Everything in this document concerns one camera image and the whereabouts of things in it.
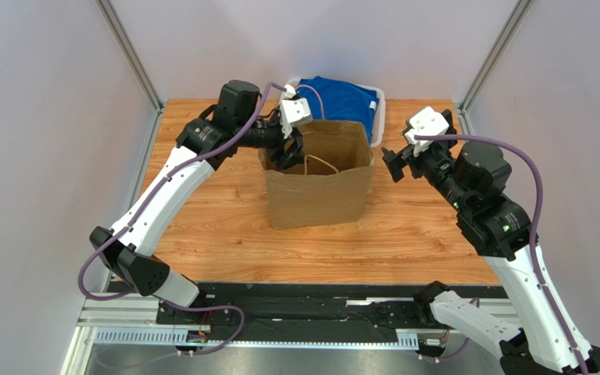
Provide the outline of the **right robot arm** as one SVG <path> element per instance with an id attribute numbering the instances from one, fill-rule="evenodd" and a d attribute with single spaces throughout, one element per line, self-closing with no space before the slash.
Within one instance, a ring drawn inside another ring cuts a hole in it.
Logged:
<path id="1" fill-rule="evenodd" d="M 499 362 L 506 374 L 596 374 L 600 348 L 580 332 L 549 275 L 538 240 L 543 204 L 539 170 L 504 141 L 458 134 L 450 111 L 425 107 L 406 120 L 406 146 L 383 151 L 394 181 L 425 179 L 455 210 L 462 236 L 493 270 L 519 319 L 507 323 L 435 281 L 414 295 L 431 323 L 456 329 Z M 529 167 L 536 188 L 532 214 L 505 195 L 511 152 Z"/>

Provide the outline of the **brown paper bag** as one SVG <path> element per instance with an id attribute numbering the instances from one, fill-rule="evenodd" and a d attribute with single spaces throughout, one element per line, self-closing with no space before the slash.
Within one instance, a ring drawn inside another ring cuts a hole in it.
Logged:
<path id="1" fill-rule="evenodd" d="M 360 219 L 374 171 L 370 141 L 382 131 L 382 90 L 340 81 L 302 80 L 314 120 L 301 127 L 304 158 L 276 170 L 259 152 L 273 228 L 351 223 Z"/>

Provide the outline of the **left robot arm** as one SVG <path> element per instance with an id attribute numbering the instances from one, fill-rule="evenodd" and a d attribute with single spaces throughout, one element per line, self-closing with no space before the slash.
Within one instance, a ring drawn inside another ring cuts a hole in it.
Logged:
<path id="1" fill-rule="evenodd" d="M 102 264 L 141 296 L 190 307 L 199 286 L 156 258 L 160 239 L 185 202 L 239 148 L 267 151 L 276 168 L 303 160 L 299 128 L 312 120 L 309 103 L 290 84 L 270 82 L 263 91 L 231 80 L 215 104 L 188 122 L 163 168 L 141 197 L 110 227 L 89 237 L 90 262 Z"/>

